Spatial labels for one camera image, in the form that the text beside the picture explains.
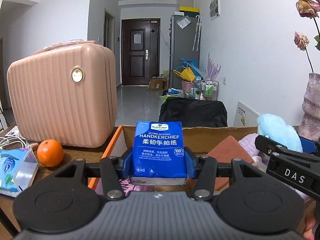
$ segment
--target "blue plush toy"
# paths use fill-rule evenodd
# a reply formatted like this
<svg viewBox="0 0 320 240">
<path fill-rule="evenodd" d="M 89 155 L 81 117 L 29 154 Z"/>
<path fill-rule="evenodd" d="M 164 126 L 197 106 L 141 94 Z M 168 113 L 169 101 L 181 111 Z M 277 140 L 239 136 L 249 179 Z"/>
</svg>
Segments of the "blue plush toy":
<svg viewBox="0 0 320 240">
<path fill-rule="evenodd" d="M 289 150 L 302 153 L 302 145 L 295 129 L 273 114 L 258 117 L 258 134 L 285 145 Z"/>
</svg>

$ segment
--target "hallway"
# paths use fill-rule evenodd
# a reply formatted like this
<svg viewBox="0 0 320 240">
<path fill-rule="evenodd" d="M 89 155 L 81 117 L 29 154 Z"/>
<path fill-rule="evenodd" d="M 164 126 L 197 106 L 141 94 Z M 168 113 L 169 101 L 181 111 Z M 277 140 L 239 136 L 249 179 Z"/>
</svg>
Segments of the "hallway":
<svg viewBox="0 0 320 240">
<path fill-rule="evenodd" d="M 118 119 L 121 124 L 135 126 L 137 121 L 158 121 L 162 90 L 151 91 L 147 87 L 118 87 Z"/>
</svg>

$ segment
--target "tissue pack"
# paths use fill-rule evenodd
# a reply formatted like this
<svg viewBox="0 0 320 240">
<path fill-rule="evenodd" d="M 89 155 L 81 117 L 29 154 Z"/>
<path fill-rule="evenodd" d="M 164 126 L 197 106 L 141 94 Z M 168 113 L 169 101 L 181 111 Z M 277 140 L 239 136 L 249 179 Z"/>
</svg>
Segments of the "tissue pack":
<svg viewBox="0 0 320 240">
<path fill-rule="evenodd" d="M 0 149 L 0 194 L 16 197 L 31 186 L 38 167 L 32 149 Z"/>
<path fill-rule="evenodd" d="M 181 122 L 138 122 L 132 150 L 132 184 L 183 186 L 186 177 Z"/>
</svg>

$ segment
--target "pink bucket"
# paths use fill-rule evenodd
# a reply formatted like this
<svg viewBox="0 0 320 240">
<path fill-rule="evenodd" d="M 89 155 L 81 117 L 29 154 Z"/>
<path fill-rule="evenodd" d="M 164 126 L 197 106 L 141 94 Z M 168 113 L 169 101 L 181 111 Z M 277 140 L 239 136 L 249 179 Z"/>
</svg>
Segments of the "pink bucket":
<svg viewBox="0 0 320 240">
<path fill-rule="evenodd" d="M 181 80 L 181 84 L 182 84 L 182 89 L 185 92 L 190 93 L 190 90 L 193 87 L 193 82 L 187 82 L 187 81 Z"/>
</svg>

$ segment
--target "refrigerator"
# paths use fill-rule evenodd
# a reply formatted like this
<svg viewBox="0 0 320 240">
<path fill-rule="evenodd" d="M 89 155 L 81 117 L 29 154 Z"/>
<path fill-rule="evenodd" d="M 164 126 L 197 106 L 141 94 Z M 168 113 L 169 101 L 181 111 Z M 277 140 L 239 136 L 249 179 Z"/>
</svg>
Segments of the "refrigerator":
<svg viewBox="0 0 320 240">
<path fill-rule="evenodd" d="M 184 16 L 171 16 L 171 35 L 170 35 L 170 88 L 181 89 L 181 78 L 179 78 L 173 70 L 182 65 L 181 58 L 194 60 L 199 65 L 200 48 L 197 51 L 197 42 L 194 51 L 192 51 L 193 42 L 196 35 L 196 23 L 198 18 L 190 17 L 191 23 L 185 28 L 180 28 L 177 24 L 178 20 L 183 19 Z"/>
</svg>

